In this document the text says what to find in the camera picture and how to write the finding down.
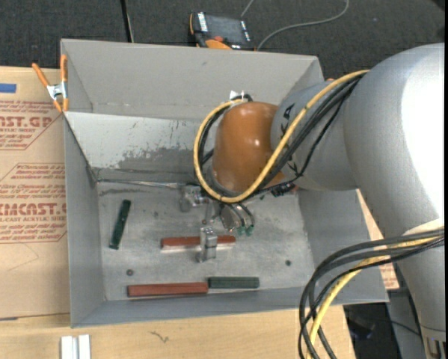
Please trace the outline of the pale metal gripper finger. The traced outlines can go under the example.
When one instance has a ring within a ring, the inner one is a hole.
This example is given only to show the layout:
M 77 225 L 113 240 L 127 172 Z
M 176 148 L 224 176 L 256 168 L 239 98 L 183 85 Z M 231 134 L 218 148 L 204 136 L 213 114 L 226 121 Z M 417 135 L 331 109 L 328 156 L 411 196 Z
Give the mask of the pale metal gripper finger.
M 200 250 L 196 254 L 198 263 L 213 260 L 217 256 L 218 235 L 211 227 L 200 229 Z
M 189 212 L 191 209 L 209 202 L 206 193 L 198 185 L 185 185 L 180 190 L 179 209 Z

